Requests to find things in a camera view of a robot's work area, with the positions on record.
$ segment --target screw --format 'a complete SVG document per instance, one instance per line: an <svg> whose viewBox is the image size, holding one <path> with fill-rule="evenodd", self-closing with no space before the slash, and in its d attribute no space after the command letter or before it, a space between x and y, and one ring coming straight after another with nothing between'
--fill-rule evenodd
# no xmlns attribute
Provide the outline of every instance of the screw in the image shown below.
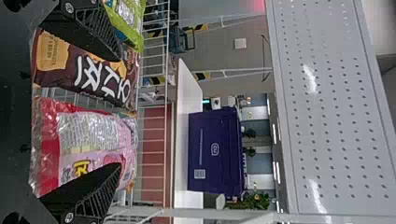
<svg viewBox="0 0 396 224"><path fill-rule="evenodd" d="M65 3L64 4L64 8L66 9L66 11L70 14L72 14L74 12L74 7L73 5L71 5L70 3Z"/></svg>
<svg viewBox="0 0 396 224"><path fill-rule="evenodd" d="M66 217L64 218L65 223L70 223L73 220L73 213L67 213Z"/></svg>

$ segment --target wire rack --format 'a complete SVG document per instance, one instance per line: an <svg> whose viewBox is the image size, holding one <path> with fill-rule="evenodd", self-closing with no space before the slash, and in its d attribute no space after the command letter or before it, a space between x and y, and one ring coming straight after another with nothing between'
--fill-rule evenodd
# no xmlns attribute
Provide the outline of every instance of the wire rack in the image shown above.
<svg viewBox="0 0 396 224"><path fill-rule="evenodd" d="M169 168L167 149L170 148L168 134L170 133L169 109L171 109L168 86L175 85L175 81L168 78L169 26L170 2L148 0L142 24L145 49L140 61L136 86L138 174L132 192L127 190L116 192L112 206L125 206L127 209L133 205L161 207L171 205L169 193L166 193L170 191L171 181L171 178L166 178L169 175L166 171ZM33 96L49 97L56 101L110 113L125 111L109 102L61 88L34 87ZM120 213L108 217L106 222L148 223L152 220L148 217L123 216Z"/></svg>

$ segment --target white pegboard shelf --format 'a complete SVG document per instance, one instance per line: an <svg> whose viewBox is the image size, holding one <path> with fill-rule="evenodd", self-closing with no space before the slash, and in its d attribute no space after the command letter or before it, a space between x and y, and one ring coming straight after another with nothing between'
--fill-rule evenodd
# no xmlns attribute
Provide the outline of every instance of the white pegboard shelf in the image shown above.
<svg viewBox="0 0 396 224"><path fill-rule="evenodd" d="M361 2L267 9L290 213L395 216L395 134Z"/></svg>

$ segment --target blue box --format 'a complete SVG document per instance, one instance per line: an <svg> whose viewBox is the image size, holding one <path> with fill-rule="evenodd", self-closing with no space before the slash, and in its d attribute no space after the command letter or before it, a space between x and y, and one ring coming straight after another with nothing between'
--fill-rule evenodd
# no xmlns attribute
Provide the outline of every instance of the blue box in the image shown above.
<svg viewBox="0 0 396 224"><path fill-rule="evenodd" d="M239 196L245 186L235 108L189 115L188 190Z"/></svg>

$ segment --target wall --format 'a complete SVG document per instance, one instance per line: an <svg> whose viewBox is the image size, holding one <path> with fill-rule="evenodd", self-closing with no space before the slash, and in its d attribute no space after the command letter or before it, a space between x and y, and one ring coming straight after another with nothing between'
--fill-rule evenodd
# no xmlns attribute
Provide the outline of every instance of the wall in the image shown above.
<svg viewBox="0 0 396 224"><path fill-rule="evenodd" d="M191 71L263 67L261 35L268 36L264 16L222 29L211 29L195 35L196 50L180 55ZM236 38L246 38L247 48L235 49ZM266 59L269 60L271 56L268 44L265 48Z"/></svg>
<svg viewBox="0 0 396 224"><path fill-rule="evenodd" d="M220 16L262 13L264 13L264 0L179 1L180 24L183 27L217 22Z"/></svg>
<svg viewBox="0 0 396 224"><path fill-rule="evenodd" d="M362 0L377 55L396 53L396 1Z"/></svg>
<svg viewBox="0 0 396 224"><path fill-rule="evenodd" d="M393 127L396 127L396 68L384 74L382 80L384 82L385 92L388 96L390 114L393 118Z"/></svg>
<svg viewBox="0 0 396 224"><path fill-rule="evenodd" d="M257 153L254 157L247 156L248 175L271 175L273 171L271 153Z"/></svg>

